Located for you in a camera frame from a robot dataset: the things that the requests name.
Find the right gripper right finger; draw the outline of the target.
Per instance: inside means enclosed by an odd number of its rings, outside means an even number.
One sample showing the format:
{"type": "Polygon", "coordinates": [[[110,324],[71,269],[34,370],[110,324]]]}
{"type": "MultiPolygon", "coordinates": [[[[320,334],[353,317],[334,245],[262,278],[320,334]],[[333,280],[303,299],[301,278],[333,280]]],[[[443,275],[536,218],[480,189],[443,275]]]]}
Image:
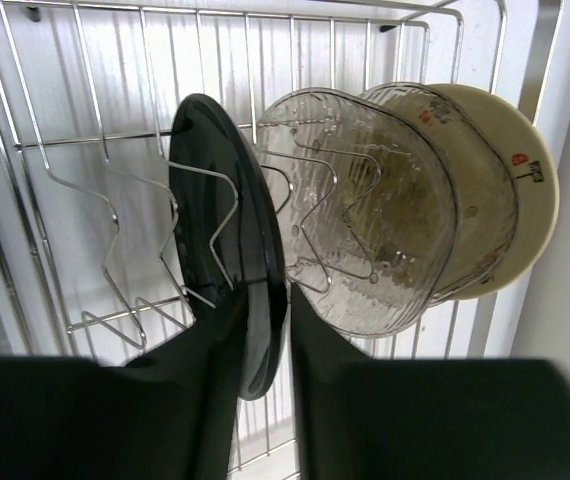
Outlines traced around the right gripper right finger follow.
{"type": "Polygon", "coordinates": [[[570,384],[541,359],[381,360],[291,290],[304,479],[570,479],[570,384]]]}

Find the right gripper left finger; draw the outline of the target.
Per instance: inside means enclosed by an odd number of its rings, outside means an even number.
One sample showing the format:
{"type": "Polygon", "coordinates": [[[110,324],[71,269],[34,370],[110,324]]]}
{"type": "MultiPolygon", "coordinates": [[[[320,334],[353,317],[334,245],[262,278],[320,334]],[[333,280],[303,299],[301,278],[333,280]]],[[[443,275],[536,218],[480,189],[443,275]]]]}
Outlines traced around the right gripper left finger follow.
{"type": "Polygon", "coordinates": [[[248,295],[123,366],[0,356],[0,479],[223,479],[248,295]]]}

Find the black round plate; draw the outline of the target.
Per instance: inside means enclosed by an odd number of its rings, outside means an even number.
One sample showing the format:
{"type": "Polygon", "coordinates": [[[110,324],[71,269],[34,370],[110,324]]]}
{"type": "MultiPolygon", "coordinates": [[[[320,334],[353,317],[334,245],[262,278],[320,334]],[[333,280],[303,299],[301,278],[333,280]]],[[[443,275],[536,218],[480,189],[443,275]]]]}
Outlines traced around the black round plate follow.
{"type": "Polygon", "coordinates": [[[239,395],[270,389],[288,308],[284,249],[261,166],[225,109],[190,94],[174,116],[169,186],[177,201],[174,238],[190,308],[201,319],[236,286],[248,295],[239,395]]]}

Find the beige printed plate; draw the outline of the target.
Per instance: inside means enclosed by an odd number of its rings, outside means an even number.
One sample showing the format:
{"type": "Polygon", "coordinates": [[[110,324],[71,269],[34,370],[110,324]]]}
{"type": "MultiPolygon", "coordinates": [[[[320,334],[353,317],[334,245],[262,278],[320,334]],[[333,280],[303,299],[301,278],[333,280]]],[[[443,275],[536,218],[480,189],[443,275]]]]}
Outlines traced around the beige printed plate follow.
{"type": "Polygon", "coordinates": [[[508,286],[541,257],[558,218],[558,174],[539,131],[509,102],[467,85],[441,83],[433,88],[456,102],[496,147],[509,167],[519,200],[516,234],[503,260],[490,276],[452,296],[469,300],[508,286]]]}

